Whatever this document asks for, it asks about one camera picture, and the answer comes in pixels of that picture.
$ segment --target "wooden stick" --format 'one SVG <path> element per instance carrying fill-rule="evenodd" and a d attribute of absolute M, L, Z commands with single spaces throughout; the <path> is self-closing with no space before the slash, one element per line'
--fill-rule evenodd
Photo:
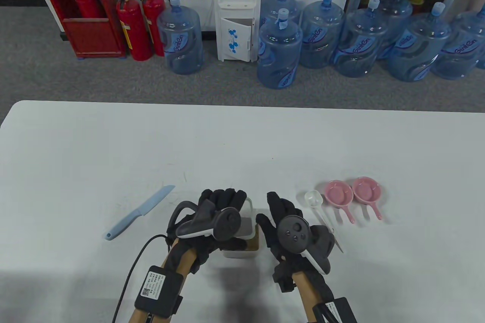
<path fill-rule="evenodd" d="M 322 302 L 320 294 L 313 288 L 313 285 L 310 283 L 310 280 L 308 280 L 304 272 L 300 271 L 294 273 L 291 278 L 300 292 L 308 322 L 316 322 L 317 318 L 315 318 L 315 314 L 313 314 L 313 307 Z"/>
<path fill-rule="evenodd" d="M 178 243 L 178 239 L 175 240 L 174 244 L 172 245 L 175 246 Z M 165 258 L 165 261 L 161 265 L 161 267 L 165 266 L 165 263 L 167 262 L 168 256 Z M 187 275 L 190 273 L 190 268 L 192 267 L 192 264 L 197 258 L 196 251 L 191 248 L 187 252 L 185 252 L 182 255 L 182 258 L 180 259 L 180 264 L 177 267 L 177 273 L 183 275 L 183 282 L 182 286 L 180 287 L 180 290 L 182 290 L 182 287 L 185 283 L 185 279 L 187 278 Z M 145 323 L 147 321 L 148 313 L 141 311 L 139 309 L 136 309 L 133 311 L 133 314 L 131 315 L 129 323 Z M 161 318 L 156 315 L 153 316 L 152 323 L 169 323 L 170 318 Z"/>

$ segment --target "red fire extinguisher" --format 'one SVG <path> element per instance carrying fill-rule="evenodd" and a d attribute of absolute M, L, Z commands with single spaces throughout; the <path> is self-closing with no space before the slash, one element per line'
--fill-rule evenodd
<path fill-rule="evenodd" d="M 106 18 L 106 13 L 99 0 L 76 0 L 83 18 Z"/>
<path fill-rule="evenodd" d="M 140 3 L 136 0 L 118 0 L 116 12 L 133 59 L 138 61 L 149 59 L 153 51 Z"/>
<path fill-rule="evenodd" d="M 158 15 L 165 10 L 165 0 L 143 0 L 143 12 L 147 18 L 147 23 L 149 25 L 150 35 L 152 37 L 153 46 L 155 48 L 155 54 L 159 56 L 164 56 L 163 43 L 160 39 L 160 34 L 158 31 L 158 26 L 156 25 L 156 19 Z"/>

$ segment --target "measuring spoon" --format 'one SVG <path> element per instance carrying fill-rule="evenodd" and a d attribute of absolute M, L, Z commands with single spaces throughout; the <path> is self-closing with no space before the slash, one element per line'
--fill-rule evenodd
<path fill-rule="evenodd" d="M 368 204 L 374 210 L 378 220 L 382 220 L 381 212 L 377 209 L 377 202 L 381 199 L 381 186 L 368 176 L 361 176 L 352 183 L 355 200 L 362 204 Z"/>
<path fill-rule="evenodd" d="M 331 181 L 325 186 L 325 199 L 335 208 L 343 209 L 350 223 L 355 224 L 355 219 L 350 213 L 349 204 L 354 198 L 354 192 L 350 185 L 344 181 Z"/>
<path fill-rule="evenodd" d="M 324 203 L 324 198 L 320 194 L 319 191 L 309 191 L 305 193 L 305 202 L 308 204 L 316 213 L 317 215 L 320 216 L 322 221 L 324 221 L 324 225 L 329 228 L 329 231 L 334 235 L 335 237 L 335 244 L 337 245 L 338 249 L 341 250 L 342 254 L 343 252 L 342 246 L 340 245 L 339 241 L 340 238 L 337 238 L 337 234 L 335 231 L 335 228 L 333 227 L 332 223 L 327 219 L 325 216 L 325 213 L 322 209 L 322 204 Z"/>

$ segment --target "pink bowl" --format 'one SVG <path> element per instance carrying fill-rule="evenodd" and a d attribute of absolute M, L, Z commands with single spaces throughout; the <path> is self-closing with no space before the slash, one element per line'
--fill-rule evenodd
<path fill-rule="evenodd" d="M 324 196 L 332 206 L 344 210 L 350 223 L 355 223 L 355 219 L 349 211 L 349 204 L 354 198 L 350 185 L 344 181 L 331 181 L 325 186 Z"/>
<path fill-rule="evenodd" d="M 381 199 L 382 189 L 378 182 L 368 176 L 361 176 L 352 183 L 355 199 L 359 203 L 368 204 L 372 207 L 379 220 L 381 212 L 377 209 L 377 202 Z"/>

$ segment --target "white measuring spoon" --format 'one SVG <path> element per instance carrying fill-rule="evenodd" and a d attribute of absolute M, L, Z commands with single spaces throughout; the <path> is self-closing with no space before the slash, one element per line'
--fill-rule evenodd
<path fill-rule="evenodd" d="M 331 222 L 327 219 L 325 216 L 325 213 L 322 209 L 322 204 L 324 203 L 324 198 L 320 194 L 319 191 L 309 191 L 305 193 L 305 203 L 308 204 L 316 213 L 317 215 L 320 216 L 322 221 L 324 221 L 324 224 L 329 228 L 329 231 L 334 235 L 335 237 L 335 244 L 337 245 L 338 249 L 341 250 L 342 254 L 343 252 L 342 246 L 338 243 L 340 241 L 340 238 L 337 238 L 337 234 L 335 231 L 335 228 L 331 224 Z"/>

